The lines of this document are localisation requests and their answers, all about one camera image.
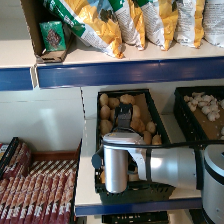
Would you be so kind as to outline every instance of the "bag of chips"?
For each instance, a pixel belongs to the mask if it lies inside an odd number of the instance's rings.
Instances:
[[[199,48],[204,36],[202,28],[205,0],[176,0],[178,9],[175,40],[185,46]]]
[[[206,0],[203,28],[205,39],[218,47],[224,47],[224,1]]]
[[[145,25],[142,10],[133,0],[109,0],[121,29],[125,43],[145,48]]]
[[[176,29],[178,12],[174,0],[137,0],[143,12],[146,37],[168,50]]]
[[[121,31],[108,0],[39,0],[84,42],[122,58]]]

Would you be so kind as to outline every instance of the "black container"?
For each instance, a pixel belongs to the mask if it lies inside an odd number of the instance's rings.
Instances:
[[[157,132],[161,135],[163,144],[169,144],[170,140],[163,126],[159,113],[155,107],[154,101],[149,93],[148,89],[140,90],[122,90],[122,91],[110,91],[100,92],[97,98],[97,130],[96,130],[96,151],[99,150],[101,143],[100,136],[100,96],[106,93],[108,97],[120,97],[124,94],[132,96],[145,94],[145,100],[148,105],[148,111],[152,117],[154,123],[157,124]],[[150,181],[134,181],[127,183],[127,189],[119,194],[112,194],[106,190],[105,184],[101,183],[100,175],[102,169],[95,169],[95,191],[100,194],[101,200],[104,204],[113,203],[134,203],[134,202],[147,202],[147,201],[160,201],[167,200],[172,194],[174,187],[166,184],[158,184]]]
[[[168,224],[167,212],[145,212],[122,215],[103,215],[102,223],[105,224]]]
[[[218,100],[224,99],[223,86],[198,86],[179,87],[175,90],[174,115],[187,141],[208,140],[198,120],[191,112],[184,96],[191,96],[193,92],[205,92],[206,95],[213,95]]]
[[[0,179],[2,178],[2,175],[4,174],[5,167],[9,164],[12,156],[14,155],[16,148],[19,144],[19,138],[14,137],[12,141],[10,142],[7,150],[5,151],[3,157],[0,160]]]

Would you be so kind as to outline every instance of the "blue shelf edge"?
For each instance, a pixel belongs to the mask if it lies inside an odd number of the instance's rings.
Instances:
[[[188,198],[135,204],[75,206],[75,215],[80,217],[88,215],[128,214],[199,208],[202,208],[201,198]]]
[[[224,57],[37,67],[40,88],[121,85],[224,78]]]
[[[0,68],[0,91],[33,90],[30,68]]]

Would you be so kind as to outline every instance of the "green chip bag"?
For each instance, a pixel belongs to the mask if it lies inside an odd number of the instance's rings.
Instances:
[[[47,22],[40,23],[40,29],[44,40],[46,51],[64,51],[66,50],[64,32],[62,23]]]

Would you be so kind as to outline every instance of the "cardboard box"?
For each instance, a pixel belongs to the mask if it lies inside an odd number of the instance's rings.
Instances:
[[[20,0],[25,15],[27,29],[33,45],[34,55],[37,63],[62,62],[69,46],[74,38],[71,34],[68,42],[66,42],[65,51],[42,52],[45,49],[39,23],[59,20],[53,16],[38,0]]]

